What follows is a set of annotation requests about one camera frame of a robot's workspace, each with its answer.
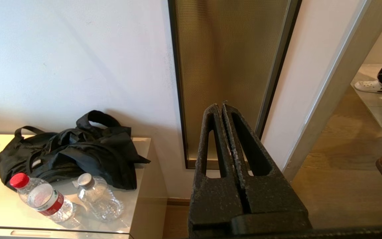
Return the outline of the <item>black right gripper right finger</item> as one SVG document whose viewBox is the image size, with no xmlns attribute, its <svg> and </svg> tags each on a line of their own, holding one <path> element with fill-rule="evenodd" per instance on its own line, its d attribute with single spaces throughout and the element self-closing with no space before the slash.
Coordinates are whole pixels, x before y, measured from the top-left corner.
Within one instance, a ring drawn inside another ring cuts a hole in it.
<svg viewBox="0 0 382 239">
<path fill-rule="evenodd" d="M 306 207 L 239 110 L 223 103 L 222 119 L 243 207 L 232 228 L 311 229 Z"/>
</svg>

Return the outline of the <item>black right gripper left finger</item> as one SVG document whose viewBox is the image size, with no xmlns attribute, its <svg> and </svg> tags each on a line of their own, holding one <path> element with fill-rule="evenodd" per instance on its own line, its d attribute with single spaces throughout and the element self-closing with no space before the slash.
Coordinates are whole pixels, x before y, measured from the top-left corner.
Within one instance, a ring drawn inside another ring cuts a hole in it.
<svg viewBox="0 0 382 239">
<path fill-rule="evenodd" d="M 244 237 L 252 233 L 250 206 L 240 179 L 242 173 L 247 173 L 246 162 L 231 126 L 227 104 L 213 104 L 204 111 L 188 216 L 190 238 Z M 211 132 L 219 178 L 207 176 Z"/>
</svg>

